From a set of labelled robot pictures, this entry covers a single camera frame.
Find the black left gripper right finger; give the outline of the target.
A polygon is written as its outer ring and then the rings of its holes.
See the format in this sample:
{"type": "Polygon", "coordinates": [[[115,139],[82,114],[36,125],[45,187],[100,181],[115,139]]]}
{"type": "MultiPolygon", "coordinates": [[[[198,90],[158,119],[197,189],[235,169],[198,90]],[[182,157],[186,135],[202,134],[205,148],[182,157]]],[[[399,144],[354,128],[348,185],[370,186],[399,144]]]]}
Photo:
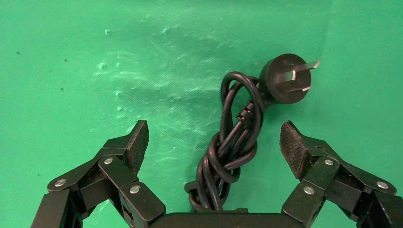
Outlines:
{"type": "Polygon", "coordinates": [[[324,203],[336,204],[358,228],[400,228],[403,199],[390,182],[343,160],[325,141],[303,135],[291,122],[280,129],[280,150],[299,180],[282,214],[312,226],[324,203]]]}

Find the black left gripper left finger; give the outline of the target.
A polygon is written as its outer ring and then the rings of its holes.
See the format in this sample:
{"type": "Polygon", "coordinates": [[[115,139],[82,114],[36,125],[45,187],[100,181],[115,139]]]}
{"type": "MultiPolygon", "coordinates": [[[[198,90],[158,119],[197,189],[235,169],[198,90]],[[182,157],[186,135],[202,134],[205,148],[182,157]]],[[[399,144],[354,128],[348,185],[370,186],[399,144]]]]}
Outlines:
{"type": "Polygon", "coordinates": [[[148,143],[147,121],[139,120],[129,134],[107,140],[92,159],[50,181],[32,227],[81,228],[109,201],[129,227],[149,228],[166,207],[138,178],[148,143]]]}

